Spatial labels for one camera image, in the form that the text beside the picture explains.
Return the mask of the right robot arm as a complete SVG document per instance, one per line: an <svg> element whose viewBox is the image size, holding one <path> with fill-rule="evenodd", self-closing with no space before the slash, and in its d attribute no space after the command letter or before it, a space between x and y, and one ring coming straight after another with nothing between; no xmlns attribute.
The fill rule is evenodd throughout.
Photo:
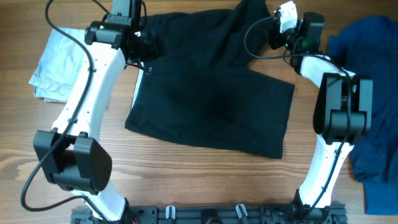
<svg viewBox="0 0 398 224"><path fill-rule="evenodd" d="M287 212L290 223L338 222L331 213L331 193L346 157L371 127L373 81L345 70L319 49L323 25L321 14L299 18L288 2L274 12L269 33L271 48L284 46L290 66L319 88L313 114L317 144Z"/></svg>

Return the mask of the black shorts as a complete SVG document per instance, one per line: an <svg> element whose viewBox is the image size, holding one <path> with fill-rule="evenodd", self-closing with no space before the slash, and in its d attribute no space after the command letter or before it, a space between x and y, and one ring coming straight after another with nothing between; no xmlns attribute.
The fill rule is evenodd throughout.
<svg viewBox="0 0 398 224"><path fill-rule="evenodd" d="M144 63L125 127L163 141L281 159L291 83L248 69L267 42L263 0L149 16L159 49Z"/></svg>

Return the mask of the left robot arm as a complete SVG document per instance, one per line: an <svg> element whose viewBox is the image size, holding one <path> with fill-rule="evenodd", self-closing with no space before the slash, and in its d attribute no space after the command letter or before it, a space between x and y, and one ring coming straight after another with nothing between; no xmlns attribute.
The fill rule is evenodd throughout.
<svg viewBox="0 0 398 224"><path fill-rule="evenodd" d="M126 198L110 180L112 160L99 143L101 122L121 72L140 67L157 55L151 33L144 31L146 5L117 1L102 20L85 30L80 74L50 131L37 131L33 146L51 184L82 199L93 223L137 223Z"/></svg>

